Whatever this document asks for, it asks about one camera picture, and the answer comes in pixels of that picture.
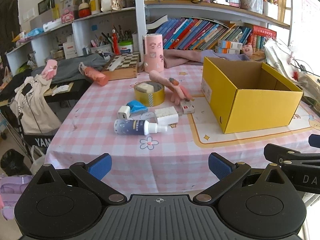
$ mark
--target packing tape roll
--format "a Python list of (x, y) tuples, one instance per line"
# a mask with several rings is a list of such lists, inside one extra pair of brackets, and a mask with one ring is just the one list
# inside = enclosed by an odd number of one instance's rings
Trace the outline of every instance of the packing tape roll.
[[(137, 90), (137, 86), (141, 83), (147, 83), (154, 87), (154, 93), (143, 93)], [(164, 102), (164, 86), (153, 81), (144, 81), (134, 86), (134, 94), (137, 101), (146, 107), (158, 106)]]

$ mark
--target pink cylinder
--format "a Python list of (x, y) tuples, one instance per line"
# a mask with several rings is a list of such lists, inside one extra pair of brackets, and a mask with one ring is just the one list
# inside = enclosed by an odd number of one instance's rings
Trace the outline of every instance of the pink cylinder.
[(161, 34), (147, 34), (144, 36), (144, 70), (161, 72), (164, 70), (163, 44)]

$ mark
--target metal screw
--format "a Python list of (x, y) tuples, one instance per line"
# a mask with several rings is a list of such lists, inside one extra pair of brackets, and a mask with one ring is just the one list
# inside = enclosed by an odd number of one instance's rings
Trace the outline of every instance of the metal screw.
[(120, 195), (120, 194), (113, 194), (111, 196), (109, 196), (109, 200), (112, 202), (120, 202), (124, 200), (124, 196)]
[(200, 194), (196, 198), (200, 202), (208, 202), (212, 199), (211, 196), (208, 194)]

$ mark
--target chessboard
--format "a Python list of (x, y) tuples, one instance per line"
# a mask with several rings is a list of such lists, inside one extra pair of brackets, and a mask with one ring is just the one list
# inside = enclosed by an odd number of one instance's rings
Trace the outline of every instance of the chessboard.
[[(138, 63), (139, 63), (139, 52), (124, 53), (122, 55), (115, 56), (102, 69), (102, 73), (109, 77), (109, 80), (119, 80), (127, 78), (136, 78)], [(121, 63), (116, 67), (114, 71), (109, 71), (111, 65), (121, 57)]]

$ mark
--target open cardboard box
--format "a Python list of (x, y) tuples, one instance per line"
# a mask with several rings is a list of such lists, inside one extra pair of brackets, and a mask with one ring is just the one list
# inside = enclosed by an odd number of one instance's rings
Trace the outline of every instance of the open cardboard box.
[(289, 125), (301, 89), (269, 65), (204, 58), (201, 90), (224, 133)]

